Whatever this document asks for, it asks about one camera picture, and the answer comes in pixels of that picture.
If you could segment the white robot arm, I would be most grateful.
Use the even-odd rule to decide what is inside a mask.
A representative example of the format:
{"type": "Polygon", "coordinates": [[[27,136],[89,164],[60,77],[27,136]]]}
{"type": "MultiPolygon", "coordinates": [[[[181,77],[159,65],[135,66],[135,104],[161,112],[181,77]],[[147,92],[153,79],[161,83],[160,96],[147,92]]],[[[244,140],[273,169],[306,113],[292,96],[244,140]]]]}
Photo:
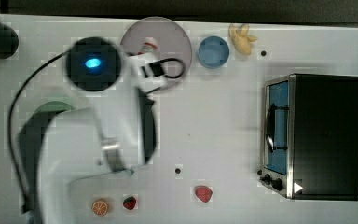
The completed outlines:
{"type": "Polygon", "coordinates": [[[76,224],[75,182],[148,164],[157,133],[147,80],[157,61],[88,37],[30,75],[14,104],[27,118],[13,119],[29,224],[76,224]]]}

